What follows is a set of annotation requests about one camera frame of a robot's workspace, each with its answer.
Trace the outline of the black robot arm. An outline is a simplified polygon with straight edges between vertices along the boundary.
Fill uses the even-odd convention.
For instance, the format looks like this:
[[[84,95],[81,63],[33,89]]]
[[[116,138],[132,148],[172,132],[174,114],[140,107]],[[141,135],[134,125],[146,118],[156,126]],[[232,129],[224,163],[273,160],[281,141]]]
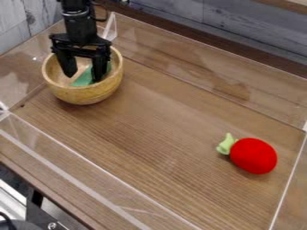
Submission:
[[[90,80],[97,83],[108,72],[112,42],[98,36],[92,0],[56,0],[62,7],[65,33],[52,33],[50,50],[66,77],[77,72],[77,58],[90,60]]]

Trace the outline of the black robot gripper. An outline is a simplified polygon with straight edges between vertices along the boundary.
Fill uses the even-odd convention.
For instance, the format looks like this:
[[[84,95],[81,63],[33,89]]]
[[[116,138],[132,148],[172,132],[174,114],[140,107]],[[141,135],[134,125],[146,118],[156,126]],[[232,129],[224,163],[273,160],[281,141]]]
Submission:
[[[52,52],[66,77],[72,77],[77,72],[76,57],[92,58],[92,81],[97,83],[108,70],[112,43],[97,34],[92,8],[65,8],[62,16],[65,33],[49,35]]]

